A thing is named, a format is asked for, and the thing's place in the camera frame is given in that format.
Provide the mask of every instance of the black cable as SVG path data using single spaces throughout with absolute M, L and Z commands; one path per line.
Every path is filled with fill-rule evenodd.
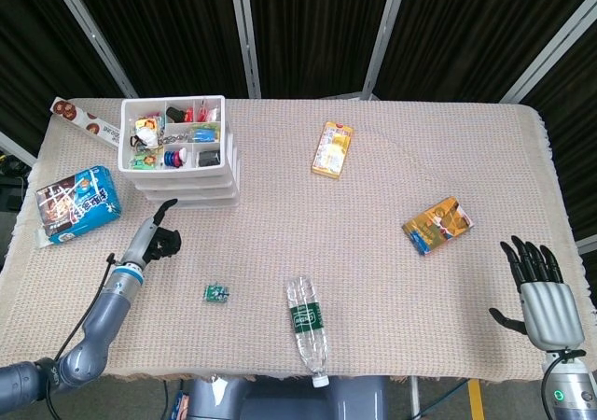
M 425 415 L 425 413 L 431 411 L 433 408 L 435 408 L 436 406 L 438 406 L 439 403 L 441 403 L 442 401 L 445 401 L 450 396 L 452 396 L 453 394 L 455 394 L 456 392 L 458 392 L 461 388 L 464 387 L 464 385 L 466 383 L 468 383 L 468 378 L 466 378 L 461 383 L 459 383 L 454 389 L 449 390 L 444 395 L 442 395 L 441 397 L 439 397 L 438 399 L 436 399 L 433 403 L 431 403 L 425 409 L 423 409 L 422 411 L 419 411 L 419 413 L 417 413 L 414 417 L 411 417 L 409 420 L 419 420 L 420 418 L 423 418 L 423 416 Z
M 166 419 L 166 414 L 168 413 L 168 384 L 166 383 L 166 380 L 163 381 L 164 383 L 164 393 L 166 394 L 166 404 L 164 404 L 164 412 L 161 413 L 161 420 L 165 420 Z
M 584 350 L 573 350 L 572 352 L 566 352 L 565 350 L 563 350 L 557 353 L 559 353 L 560 355 L 556 357 L 551 364 L 549 364 L 548 369 L 543 374 L 543 380 L 541 381 L 541 403 L 543 404 L 543 409 L 545 410 L 545 414 L 548 417 L 548 420 L 553 420 L 551 412 L 549 411 L 548 397 L 546 394 L 546 389 L 548 387 L 548 378 L 551 375 L 551 372 L 562 361 L 574 359 L 575 357 L 584 357 L 587 354 L 587 352 L 585 352 Z
M 83 322 L 85 322 L 85 319 L 89 315 L 91 308 L 93 308 L 93 305 L 95 304 L 97 299 L 100 297 L 100 294 L 102 294 L 102 289 L 104 288 L 105 281 L 107 280 L 108 274 L 110 273 L 110 268 L 115 263 L 114 262 L 114 253 L 108 255 L 108 258 L 106 261 L 108 262 L 108 265 L 105 268 L 104 277 L 102 277 L 102 283 L 100 283 L 100 286 L 97 288 L 97 291 L 95 292 L 95 295 L 93 296 L 93 300 L 91 301 L 90 305 L 87 307 L 85 314 L 83 316 L 81 316 L 81 318 L 76 323 L 73 330 L 71 331 L 71 334 L 68 335 L 68 337 L 66 338 L 66 341 L 64 341 L 64 343 L 58 350 L 56 357 L 54 357 L 54 361 L 58 362 L 58 359 L 60 359 L 60 357 L 62 356 L 64 349 L 71 342 L 71 340 L 75 336 L 78 329 L 81 328 L 81 325 L 83 325 Z M 61 417 L 56 412 L 56 408 L 54 408 L 54 404 L 52 403 L 52 398 L 51 398 L 50 392 L 51 391 L 49 390 L 49 380 L 47 380 L 47 382 L 46 382 L 46 406 L 48 407 L 48 411 L 54 420 L 62 420 Z

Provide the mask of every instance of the beige tablecloth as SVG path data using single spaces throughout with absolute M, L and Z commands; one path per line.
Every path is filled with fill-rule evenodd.
M 74 102 L 119 125 L 119 100 Z M 306 273 L 321 297 L 330 374 L 539 378 L 542 353 L 487 311 L 521 318 L 499 246 L 511 234 L 555 252 L 581 314 L 586 360 L 597 367 L 588 285 L 532 109 L 228 100 L 227 114 L 243 157 L 241 205 L 168 212 L 162 225 L 180 230 L 182 249 L 146 269 L 107 373 L 305 373 L 283 281 Z M 310 171 L 330 119 L 355 128 L 338 181 Z M 35 249 L 33 190 L 95 164 L 111 170 L 122 218 Z M 119 173 L 115 149 L 55 117 L 30 182 L 0 274 L 0 365 L 53 356 L 105 257 L 121 256 L 155 211 Z M 400 226 L 451 195 L 476 226 L 422 258 Z M 201 299 L 215 281 L 229 286 L 228 303 Z

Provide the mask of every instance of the robot finger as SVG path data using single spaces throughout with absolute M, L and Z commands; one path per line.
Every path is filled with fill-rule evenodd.
M 563 283 L 562 273 L 560 272 L 560 266 L 553 253 L 547 249 L 544 245 L 541 245 L 541 252 L 545 257 L 545 261 L 548 265 L 548 272 L 551 274 L 551 280 L 556 283 Z
M 539 280 L 542 282 L 549 282 L 551 278 L 549 277 L 548 268 L 543 260 L 543 256 L 539 249 L 531 243 L 530 241 L 526 242 L 526 249 L 529 251 L 529 255 L 531 255 L 531 259 L 533 260 L 533 265 L 535 266 L 535 272 L 539 277 Z
M 502 241 L 500 246 L 502 246 L 502 249 L 506 253 L 507 260 L 510 263 L 510 271 L 512 271 L 514 282 L 516 282 L 516 289 L 521 292 L 521 285 L 528 281 L 522 271 L 521 262 L 519 261 L 516 252 L 514 252 L 514 249 L 512 249 L 508 243 Z
M 536 282 L 539 279 L 535 273 L 535 266 L 533 265 L 533 260 L 529 255 L 529 251 L 526 248 L 526 245 L 522 242 L 522 240 L 515 235 L 512 235 L 512 243 L 519 249 L 519 257 L 521 257 L 521 265 L 524 273 L 527 275 L 528 280 L 531 282 Z

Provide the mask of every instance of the robotic hand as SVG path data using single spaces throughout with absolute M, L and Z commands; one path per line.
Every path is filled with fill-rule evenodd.
M 541 245 L 539 251 L 533 243 L 524 243 L 516 236 L 512 236 L 512 243 L 518 255 L 507 243 L 501 246 L 521 295 L 524 322 L 508 319 L 496 308 L 489 312 L 498 324 L 527 335 L 535 347 L 546 352 L 541 400 L 548 419 L 596 420 L 597 387 L 578 359 L 586 355 L 584 350 L 577 350 L 585 336 L 572 291 L 563 282 L 558 262 L 547 247 Z
M 20 362 L 0 368 L 0 415 L 46 399 L 52 416 L 60 418 L 53 409 L 50 395 L 79 388 L 102 374 L 108 348 L 144 282 L 146 265 L 152 259 L 170 257 L 180 250 L 178 231 L 160 227 L 166 210 L 176 203 L 176 199 L 165 202 L 155 216 L 146 219 L 120 262 L 116 263 L 114 254 L 110 254 L 104 281 L 110 266 L 117 264 L 117 267 L 105 286 L 102 282 L 90 308 L 54 359 L 45 357 L 35 363 Z M 62 356 L 62 351 L 81 323 L 84 339 Z

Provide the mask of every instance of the water bottle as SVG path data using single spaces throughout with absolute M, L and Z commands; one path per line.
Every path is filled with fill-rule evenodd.
M 326 332 L 311 279 L 301 276 L 288 280 L 286 295 L 298 352 L 313 374 L 313 386 L 329 385 L 326 375 Z

